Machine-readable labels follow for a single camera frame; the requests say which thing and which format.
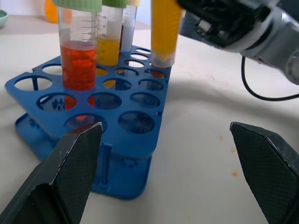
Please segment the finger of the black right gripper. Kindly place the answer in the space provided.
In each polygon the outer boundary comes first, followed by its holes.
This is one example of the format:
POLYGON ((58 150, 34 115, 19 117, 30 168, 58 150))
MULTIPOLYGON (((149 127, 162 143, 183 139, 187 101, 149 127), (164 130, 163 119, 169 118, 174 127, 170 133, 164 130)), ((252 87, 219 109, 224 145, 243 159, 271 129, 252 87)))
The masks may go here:
POLYGON ((199 35, 195 31, 196 22, 197 20, 193 14, 184 10, 180 22, 179 34, 184 37, 199 41, 199 35))

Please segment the blue test tube rack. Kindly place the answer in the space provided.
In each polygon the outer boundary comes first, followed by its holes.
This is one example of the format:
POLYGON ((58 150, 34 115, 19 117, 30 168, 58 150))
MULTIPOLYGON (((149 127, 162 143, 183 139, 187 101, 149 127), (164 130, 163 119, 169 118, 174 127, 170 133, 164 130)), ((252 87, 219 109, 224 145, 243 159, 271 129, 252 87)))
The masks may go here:
POLYGON ((170 68, 151 66, 151 52, 133 46, 114 67, 103 66, 94 89, 72 91, 62 77, 45 71, 59 66, 53 58, 6 82, 7 92, 25 110, 17 133, 40 160, 59 139, 78 126, 101 122, 103 134, 92 192, 133 199, 145 189, 157 146, 170 68))

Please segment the red liquid tube green cap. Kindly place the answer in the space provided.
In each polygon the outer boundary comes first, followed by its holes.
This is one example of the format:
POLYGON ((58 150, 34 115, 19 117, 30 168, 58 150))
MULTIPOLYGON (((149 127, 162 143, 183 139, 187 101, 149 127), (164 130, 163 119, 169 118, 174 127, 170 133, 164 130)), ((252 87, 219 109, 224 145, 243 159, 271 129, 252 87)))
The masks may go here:
POLYGON ((63 86, 86 91, 95 86, 97 15, 102 0, 52 0, 57 6, 63 86))

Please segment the yellow liquid tube green cap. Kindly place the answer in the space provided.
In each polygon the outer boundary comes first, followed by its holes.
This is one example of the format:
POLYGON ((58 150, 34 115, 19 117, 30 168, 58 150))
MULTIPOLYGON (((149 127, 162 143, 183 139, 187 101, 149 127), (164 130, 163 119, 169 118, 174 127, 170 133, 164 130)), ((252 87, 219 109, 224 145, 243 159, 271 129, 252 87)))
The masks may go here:
POLYGON ((97 64, 118 64, 123 9, 128 0, 102 0, 102 11, 97 15, 97 64))

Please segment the white labelled tube cream cap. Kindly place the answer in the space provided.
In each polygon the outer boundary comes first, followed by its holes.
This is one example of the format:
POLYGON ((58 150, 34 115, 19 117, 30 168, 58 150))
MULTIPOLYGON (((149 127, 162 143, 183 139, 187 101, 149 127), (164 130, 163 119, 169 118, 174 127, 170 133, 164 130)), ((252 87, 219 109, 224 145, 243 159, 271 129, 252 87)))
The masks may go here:
POLYGON ((127 7, 123 10, 120 51, 130 52, 135 31, 137 9, 141 0, 128 0, 127 7))

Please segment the yellow test tube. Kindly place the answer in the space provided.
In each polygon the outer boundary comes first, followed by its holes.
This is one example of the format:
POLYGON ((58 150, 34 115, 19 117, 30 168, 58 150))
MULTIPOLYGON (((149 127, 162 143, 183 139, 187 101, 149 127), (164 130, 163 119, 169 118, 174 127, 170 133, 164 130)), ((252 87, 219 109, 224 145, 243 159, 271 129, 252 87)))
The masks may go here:
POLYGON ((175 62, 182 8, 178 0, 151 0, 151 62, 158 68, 175 62))

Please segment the orange bottle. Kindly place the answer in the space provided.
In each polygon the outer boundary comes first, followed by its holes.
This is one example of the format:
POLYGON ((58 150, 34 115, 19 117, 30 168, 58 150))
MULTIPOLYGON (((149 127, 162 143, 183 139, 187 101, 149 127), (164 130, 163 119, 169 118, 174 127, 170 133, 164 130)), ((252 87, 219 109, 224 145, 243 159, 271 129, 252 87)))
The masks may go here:
POLYGON ((52 3, 52 0, 44 1, 44 13, 48 22, 58 23, 57 7, 52 3))

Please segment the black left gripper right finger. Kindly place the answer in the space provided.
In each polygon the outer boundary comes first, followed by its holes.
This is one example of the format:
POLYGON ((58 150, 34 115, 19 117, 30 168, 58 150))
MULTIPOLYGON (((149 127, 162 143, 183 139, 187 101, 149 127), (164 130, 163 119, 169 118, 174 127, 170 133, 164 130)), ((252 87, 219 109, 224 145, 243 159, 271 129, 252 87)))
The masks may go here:
POLYGON ((299 154, 277 133, 232 122, 245 180, 269 224, 299 224, 299 154))

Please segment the pale green bowl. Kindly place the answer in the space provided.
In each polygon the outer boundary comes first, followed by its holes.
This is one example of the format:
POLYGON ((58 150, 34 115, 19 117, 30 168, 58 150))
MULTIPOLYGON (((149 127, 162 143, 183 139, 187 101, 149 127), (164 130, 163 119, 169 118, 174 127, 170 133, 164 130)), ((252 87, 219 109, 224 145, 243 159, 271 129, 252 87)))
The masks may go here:
POLYGON ((8 19, 8 14, 4 10, 0 9, 0 28, 5 25, 8 19))

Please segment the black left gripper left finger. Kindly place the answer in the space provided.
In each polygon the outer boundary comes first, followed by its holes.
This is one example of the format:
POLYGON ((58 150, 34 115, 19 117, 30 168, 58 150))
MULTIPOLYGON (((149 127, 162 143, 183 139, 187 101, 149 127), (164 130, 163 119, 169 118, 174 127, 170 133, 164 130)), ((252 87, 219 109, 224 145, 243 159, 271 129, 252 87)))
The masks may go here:
POLYGON ((79 224, 97 168, 102 123, 59 140, 0 214, 0 224, 79 224))

